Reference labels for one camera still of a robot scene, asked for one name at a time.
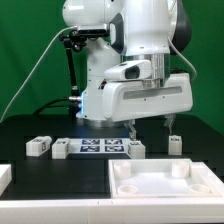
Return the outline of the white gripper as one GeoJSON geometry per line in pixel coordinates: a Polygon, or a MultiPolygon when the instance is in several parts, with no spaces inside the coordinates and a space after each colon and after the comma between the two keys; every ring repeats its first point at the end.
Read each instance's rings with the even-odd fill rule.
{"type": "Polygon", "coordinates": [[[171,74],[165,86],[159,88],[145,88],[142,81],[108,83],[102,102],[104,117],[113,122],[125,121],[131,140],[136,139],[132,119],[144,117],[165,115],[164,126],[172,134],[176,119],[173,113],[189,111],[193,106],[189,74],[171,74]]]}

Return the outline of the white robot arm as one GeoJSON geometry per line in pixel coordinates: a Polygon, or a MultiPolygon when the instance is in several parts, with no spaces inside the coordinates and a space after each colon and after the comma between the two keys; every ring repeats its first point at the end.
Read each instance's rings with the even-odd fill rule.
{"type": "Polygon", "coordinates": [[[93,126],[124,124],[192,108],[188,73],[170,71],[170,54],[189,43],[182,0],[66,0],[71,49],[87,51],[87,86],[77,118],[93,126]]]}

